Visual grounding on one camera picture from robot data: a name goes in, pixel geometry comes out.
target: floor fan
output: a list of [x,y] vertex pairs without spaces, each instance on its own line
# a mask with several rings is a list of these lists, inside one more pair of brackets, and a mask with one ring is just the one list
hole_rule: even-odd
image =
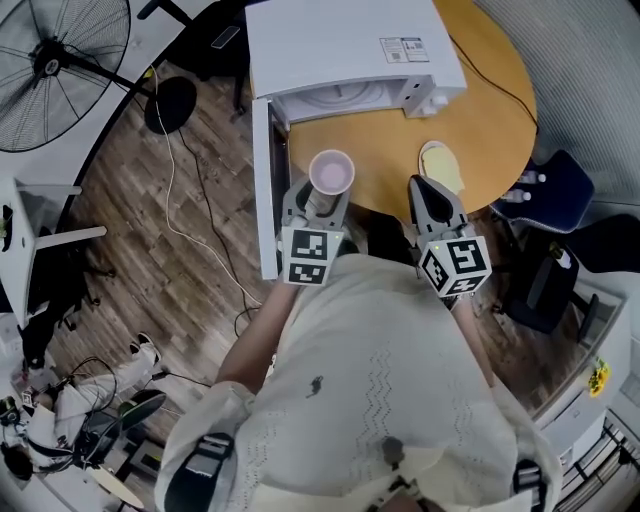
[[40,147],[63,135],[111,82],[147,96],[145,121],[162,133],[182,126],[196,88],[174,77],[158,93],[117,71],[131,26],[127,0],[21,0],[0,22],[0,151]]

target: electrical cable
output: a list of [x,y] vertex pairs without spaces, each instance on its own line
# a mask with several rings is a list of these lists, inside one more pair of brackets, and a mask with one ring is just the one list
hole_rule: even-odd
[[462,46],[460,46],[458,44],[458,42],[453,38],[453,36],[451,34],[449,34],[449,37],[451,38],[451,41],[453,42],[453,44],[456,45],[456,48],[458,48],[458,50],[460,50],[460,53],[462,53],[462,55],[464,55],[464,58],[468,61],[468,62],[466,62],[464,60],[461,60],[460,62],[462,62],[465,66],[467,66],[469,69],[471,69],[471,71],[473,71],[476,75],[478,75],[486,83],[488,83],[489,85],[495,87],[496,89],[500,90],[501,92],[503,92],[507,96],[509,96],[512,99],[514,99],[515,101],[517,101],[526,110],[527,114],[529,114],[529,117],[533,121],[533,124],[536,125],[536,130],[538,130],[538,128],[539,128],[538,121],[536,120],[535,116],[531,113],[531,110],[529,110],[529,107],[527,107],[526,103],[524,101],[522,101],[520,98],[518,98],[512,92],[507,91],[504,87],[498,85],[494,81],[492,81],[489,78],[487,78],[484,74],[482,74],[482,72],[473,63],[471,58],[467,55],[467,52],[464,51]]
[[[213,234],[216,235],[216,237],[220,241],[220,244],[222,245],[222,248],[224,249],[224,253],[225,253],[225,256],[227,257],[227,261],[229,262],[229,268],[231,269],[231,273],[233,274],[233,277],[236,279],[236,281],[240,282],[240,279],[238,278],[238,273],[236,272],[235,266],[233,265],[233,260],[231,259],[231,254],[229,254],[229,248],[227,247],[227,244],[224,241],[224,238],[218,232],[213,222],[213,209],[211,208],[211,201],[209,200],[209,195],[207,194],[207,189],[204,185],[204,180],[202,179],[202,172],[200,171],[198,155],[196,154],[195,151],[193,151],[193,149],[191,149],[187,145],[186,141],[184,140],[184,135],[182,134],[182,130],[180,128],[178,128],[178,133],[180,134],[180,138],[182,139],[182,144],[184,144],[184,147],[187,149],[187,151],[189,151],[189,153],[193,155],[193,159],[196,162],[196,172],[198,174],[198,181],[200,182],[200,189],[202,190],[202,195],[204,196],[205,203],[207,203],[207,210],[209,211],[209,222],[211,224],[211,231],[213,231]],[[240,290],[240,291],[242,292],[242,305],[244,306],[244,310],[246,311],[249,309],[247,306],[247,295],[245,294],[244,290]]]
[[176,416],[180,416],[180,417],[183,416],[182,413],[179,413],[178,411],[174,411],[173,409],[167,409],[166,407],[160,407],[160,410],[170,412],[171,414],[175,414]]
[[210,388],[211,387],[211,384],[207,384],[206,382],[200,382],[199,380],[192,379],[191,377],[186,377],[185,375],[179,375],[177,373],[169,372],[169,371],[166,371],[166,370],[162,370],[162,371],[152,375],[151,376],[151,380],[155,382],[157,380],[164,379],[165,377],[168,377],[169,375],[171,375],[173,377],[178,377],[179,379],[185,379],[185,380],[191,381],[194,384],[200,384],[201,386],[204,386],[206,388]]
[[104,431],[102,432],[102,434],[100,435],[100,437],[98,438],[98,441],[96,442],[96,446],[95,448],[91,451],[91,453],[87,456],[87,457],[83,457],[82,462],[84,463],[82,466],[82,471],[86,471],[87,470],[87,466],[89,465],[89,461],[91,460],[91,457],[93,457],[95,455],[95,453],[98,451],[98,448],[100,447],[100,443],[102,442],[102,440],[104,439],[104,436],[106,436],[109,431],[111,431],[111,429],[113,428],[113,426],[118,423],[120,421],[120,418],[116,418],[115,420],[113,420],[111,423],[109,423],[109,425],[107,426],[107,428],[104,429]]
[[233,332],[236,333],[236,338],[240,337],[240,334],[238,333],[238,320],[240,320],[240,317],[244,314],[246,314],[249,317],[249,320],[251,320],[251,316],[249,316],[249,310],[251,311],[257,311],[260,308],[246,308],[244,311],[240,311],[240,313],[238,313],[236,315],[235,320],[233,321]]
[[[127,94],[129,94],[132,91],[132,89],[129,89],[129,90],[125,89],[118,82],[113,82],[113,83],[116,84],[118,87],[120,87],[120,89],[122,89]],[[142,106],[142,103],[140,103],[140,100],[138,100],[138,98],[136,98],[136,94],[138,94],[138,91],[134,90],[133,91],[133,96],[131,96],[131,99],[138,104],[138,107],[140,107],[140,110],[142,110],[142,113],[144,114],[144,107]]]
[[[151,69],[153,69],[153,76],[155,77],[155,90],[156,90],[156,98],[158,97],[158,73],[156,72],[156,69],[151,66]],[[229,272],[229,269],[227,268],[227,266],[224,264],[224,262],[222,261],[222,258],[218,255],[218,253],[216,252],[215,249],[213,249],[212,247],[209,247],[207,244],[196,240],[195,238],[193,238],[192,236],[183,233],[182,231],[178,231],[177,229],[175,229],[172,225],[171,225],[171,219],[169,218],[169,200],[171,198],[171,190],[173,188],[173,182],[174,182],[174,178],[176,175],[176,162],[173,158],[173,151],[171,149],[171,140],[169,139],[169,134],[167,133],[167,130],[164,127],[164,124],[162,123],[162,117],[160,116],[160,107],[158,106],[158,102],[156,101],[156,112],[158,114],[158,121],[160,123],[160,127],[162,128],[162,131],[164,133],[165,138],[167,139],[167,148],[169,149],[169,157],[171,158],[171,180],[169,181],[169,188],[167,190],[167,198],[166,198],[166,202],[165,202],[165,219],[167,222],[167,227],[176,235],[180,235],[184,238],[186,238],[187,240],[190,240],[191,242],[193,242],[194,244],[200,245],[201,247],[204,247],[205,249],[207,249],[209,252],[211,252],[216,260],[218,261],[218,263],[220,264],[220,266],[224,269],[224,271],[227,273],[227,275],[229,276],[229,279],[231,279],[237,286],[238,288],[240,288],[242,291],[244,291],[244,293],[247,294],[247,296],[254,301],[256,304],[258,305],[262,305],[262,302],[260,302],[258,299],[256,299],[253,295],[251,295],[250,292],[247,291],[247,289],[242,286],[231,274],[231,272]]]
[[109,373],[113,376],[113,392],[111,393],[111,398],[109,399],[109,401],[100,409],[95,409],[95,405],[98,403],[98,397],[99,397],[99,393],[96,392],[96,401],[94,403],[94,407],[92,407],[91,413],[95,413],[95,412],[101,412],[104,411],[107,407],[109,407],[111,405],[111,403],[113,402],[113,400],[115,399],[116,395],[118,394],[118,379],[116,377],[115,372],[113,371],[113,369],[111,368],[111,366],[109,366],[104,360],[100,359],[99,357],[87,357],[84,361],[82,361],[78,366],[76,366],[70,373],[69,373],[69,377],[72,377],[73,375],[75,375],[75,372],[78,371],[78,369],[82,366],[84,366],[87,363],[90,363],[92,361],[97,361],[100,364],[102,364],[108,371]]
[[[93,415],[95,414],[95,410],[96,410],[96,405],[98,404],[98,398],[100,398],[100,391],[98,389],[98,383],[96,382],[96,377],[95,375],[92,376],[93,378],[93,385],[96,388],[96,399],[93,401],[93,405],[91,406],[91,413],[89,414],[89,416],[87,416],[84,420],[84,423],[82,424],[82,428],[81,430],[84,431],[85,434],[88,434],[88,425],[91,423],[91,420],[93,419]],[[109,405],[111,405],[111,403],[113,403],[113,400],[115,400],[115,396],[113,397],[112,401],[109,403]]]

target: white knit sweater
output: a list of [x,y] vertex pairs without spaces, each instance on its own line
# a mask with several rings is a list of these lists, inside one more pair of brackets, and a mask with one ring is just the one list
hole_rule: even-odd
[[[422,454],[414,476],[430,466],[420,488],[445,506],[507,500],[522,456],[513,424],[429,285],[410,267],[367,256],[340,258],[327,286],[300,294],[275,371],[255,400],[230,384],[214,386],[207,400],[171,434],[163,478],[200,435],[216,430],[224,409],[225,421],[240,425],[229,511],[270,509],[256,496],[280,510],[292,496],[296,509],[308,498],[311,510],[311,496],[339,501],[367,486],[373,492],[372,483],[391,475],[381,450],[388,436]],[[534,432],[524,410],[518,414]],[[542,458],[559,474],[549,453]],[[161,479],[160,507],[165,489]]]

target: microwave label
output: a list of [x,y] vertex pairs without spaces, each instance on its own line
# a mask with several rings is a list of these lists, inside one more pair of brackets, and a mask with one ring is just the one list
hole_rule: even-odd
[[389,64],[429,62],[427,50],[419,37],[382,37],[380,43]]

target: microwave door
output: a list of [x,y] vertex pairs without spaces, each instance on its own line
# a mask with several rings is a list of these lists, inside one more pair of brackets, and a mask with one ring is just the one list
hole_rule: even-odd
[[263,279],[276,279],[282,271],[278,237],[282,200],[291,186],[289,133],[265,98],[253,101],[253,173],[260,267]]

